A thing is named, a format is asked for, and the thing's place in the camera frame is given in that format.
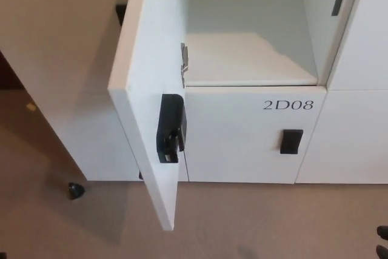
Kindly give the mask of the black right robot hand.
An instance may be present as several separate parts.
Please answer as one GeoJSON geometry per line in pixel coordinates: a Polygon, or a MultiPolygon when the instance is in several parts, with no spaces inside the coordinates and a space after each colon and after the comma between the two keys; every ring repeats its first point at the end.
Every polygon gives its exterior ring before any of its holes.
{"type": "MultiPolygon", "coordinates": [[[[387,226],[378,226],[378,227],[376,228],[376,233],[378,234],[378,236],[379,236],[381,239],[383,239],[383,240],[385,240],[385,241],[388,240],[388,228],[387,228],[387,226]]],[[[388,258],[388,254],[387,254],[387,253],[388,253],[388,250],[387,250],[386,247],[384,247],[384,246],[378,244],[378,245],[376,246],[375,251],[376,251],[376,254],[377,254],[377,256],[378,256],[379,259],[387,259],[387,258],[388,258]]]]}

